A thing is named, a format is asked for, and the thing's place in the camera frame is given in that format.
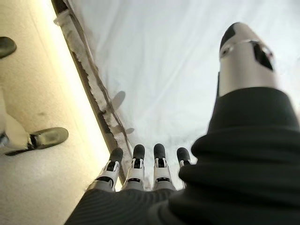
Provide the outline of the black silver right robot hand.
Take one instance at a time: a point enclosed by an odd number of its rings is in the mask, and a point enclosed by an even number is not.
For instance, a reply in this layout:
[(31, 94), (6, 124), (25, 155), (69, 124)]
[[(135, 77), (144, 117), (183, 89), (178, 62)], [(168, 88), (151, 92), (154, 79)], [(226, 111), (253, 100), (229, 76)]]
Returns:
[(175, 190), (164, 148), (154, 148), (152, 191), (142, 187), (143, 147), (134, 150), (124, 188), (113, 191), (122, 150), (89, 186), (68, 225), (297, 225), (300, 125), (276, 83), (273, 55), (244, 23), (222, 37), (217, 95), (207, 134), (179, 148)]

